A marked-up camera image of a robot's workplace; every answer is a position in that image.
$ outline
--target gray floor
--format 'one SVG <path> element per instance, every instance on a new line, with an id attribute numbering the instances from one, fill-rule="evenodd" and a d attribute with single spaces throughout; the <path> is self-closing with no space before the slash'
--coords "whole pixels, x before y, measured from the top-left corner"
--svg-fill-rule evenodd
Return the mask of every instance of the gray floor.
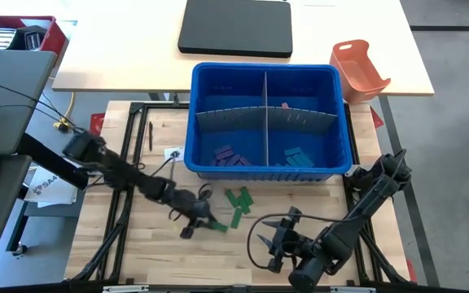
<path id="1" fill-rule="evenodd" d="M 469 0 L 403 0 L 410 24 L 464 25 Z M 433 98 L 390 98 L 392 113 L 442 286 L 469 289 L 469 33 L 416 33 L 416 42 L 434 85 Z M 46 95 L 63 112 L 68 93 Z M 90 114 L 104 112 L 112 99 L 147 99 L 146 94 L 79 94 L 74 122 L 88 127 Z M 381 115 L 378 101 L 374 108 Z M 57 133 L 50 118 L 36 113 L 28 132 L 59 152 L 69 135 Z M 390 151 L 386 130 L 378 129 L 383 152 Z M 408 211 L 395 200 L 405 253 L 425 283 Z M 64 274 L 74 219 L 32 218 L 24 232 L 31 248 L 16 259 L 4 252 L 15 222 L 16 204 L 0 243 L 0 286 L 56 282 Z"/>

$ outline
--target white paper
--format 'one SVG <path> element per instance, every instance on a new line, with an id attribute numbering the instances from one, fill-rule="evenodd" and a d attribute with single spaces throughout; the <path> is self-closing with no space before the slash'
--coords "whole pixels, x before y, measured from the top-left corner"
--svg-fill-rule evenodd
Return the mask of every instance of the white paper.
<path id="1" fill-rule="evenodd" d="M 77 197 L 77 188 L 54 175 L 37 167 L 24 200 L 37 203 L 71 204 Z"/>
<path id="2" fill-rule="evenodd" d="M 171 154 L 173 154 L 174 151 L 178 151 L 178 157 L 175 158 L 175 162 L 184 160 L 184 146 L 172 147 L 170 149 L 165 149 L 164 150 L 164 160 L 167 160 L 167 159 L 171 158 Z"/>
<path id="3" fill-rule="evenodd" d="M 49 207 L 50 205 L 56 205 L 57 203 L 37 203 L 38 208 Z"/>

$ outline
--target paper sheet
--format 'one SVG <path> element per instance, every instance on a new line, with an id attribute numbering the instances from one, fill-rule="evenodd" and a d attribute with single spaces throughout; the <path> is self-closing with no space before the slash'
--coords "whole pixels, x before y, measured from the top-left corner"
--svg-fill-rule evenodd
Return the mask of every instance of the paper sheet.
<path id="1" fill-rule="evenodd" d="M 29 202 L 71 204 L 77 199 L 77 188 L 54 175 L 52 172 L 37 167 L 24 200 Z"/>

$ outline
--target black tablet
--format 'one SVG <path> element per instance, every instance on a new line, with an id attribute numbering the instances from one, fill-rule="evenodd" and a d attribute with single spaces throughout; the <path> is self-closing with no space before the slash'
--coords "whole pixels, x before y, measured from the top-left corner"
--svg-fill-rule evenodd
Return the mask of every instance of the black tablet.
<path id="1" fill-rule="evenodd" d="M 288 2 L 187 0 L 178 39 L 182 53 L 289 58 Z"/>

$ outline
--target wooden workbench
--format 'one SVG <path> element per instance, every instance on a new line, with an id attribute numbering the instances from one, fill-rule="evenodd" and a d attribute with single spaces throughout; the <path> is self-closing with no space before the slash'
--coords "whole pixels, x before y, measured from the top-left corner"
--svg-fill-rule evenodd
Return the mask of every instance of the wooden workbench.
<path id="1" fill-rule="evenodd" d="M 399 0 L 290 0 L 289 59 L 183 54 L 186 0 L 100 2 L 81 18 L 55 76 L 58 91 L 189 92 L 201 62 L 328 64 L 339 42 L 363 39 L 386 95 L 433 95 Z"/>
<path id="2" fill-rule="evenodd" d="M 125 132 L 130 102 L 113 101 L 108 104 L 102 137 L 107 146 L 120 152 Z M 381 155 L 370 114 L 370 107 L 363 103 L 351 106 L 354 133 L 360 161 L 373 164 Z M 152 173 L 164 161 L 163 150 L 184 146 L 186 139 L 187 110 L 160 109 L 148 112 L 148 122 L 153 124 L 153 151 L 147 143 L 142 151 L 145 173 Z M 134 149 L 136 127 L 129 148 L 129 160 Z M 160 176 L 169 175 L 169 167 L 163 168 Z M 178 188 L 197 192 L 205 181 L 186 169 L 183 162 L 176 163 L 174 180 Z M 247 186 L 254 199 L 252 212 L 243 216 L 239 228 L 229 229 L 227 234 L 197 229 L 192 239 L 179 238 L 186 219 L 176 222 L 168 220 L 169 208 L 147 201 L 140 193 L 134 194 L 125 243 L 121 280 L 134 278 L 136 284 L 171 285 L 284 285 L 288 286 L 287 275 L 291 264 L 283 266 L 281 274 L 257 269 L 247 257 L 245 243 L 248 228 L 259 216 L 268 213 L 288 212 L 290 206 L 305 214 L 340 219 L 347 213 L 341 176 L 333 176 L 319 183 L 283 183 L 276 181 L 212 181 L 211 198 L 213 214 L 222 223 L 230 223 L 233 208 L 226 201 L 223 190 L 235 192 Z M 77 223 L 75 238 L 68 260 L 65 277 L 79 273 L 103 241 L 104 227 L 112 197 L 112 190 L 105 186 L 94 187 L 86 192 L 81 216 Z M 302 219 L 297 230 L 315 237 L 327 223 Z M 409 277 L 401 236 L 397 228 L 392 201 L 387 201 L 373 217 L 375 238 L 379 248 L 391 261 L 400 275 Z M 259 225 L 256 234 L 272 238 L 271 228 Z M 266 265 L 270 255 L 263 243 L 254 234 L 252 254 L 257 263 Z M 366 268 L 372 276 L 370 259 L 365 249 Z M 107 273 L 110 273 L 114 249 L 108 258 Z M 320 285 L 344 285 L 348 279 L 357 280 L 354 257 L 335 276 L 323 275 Z"/>

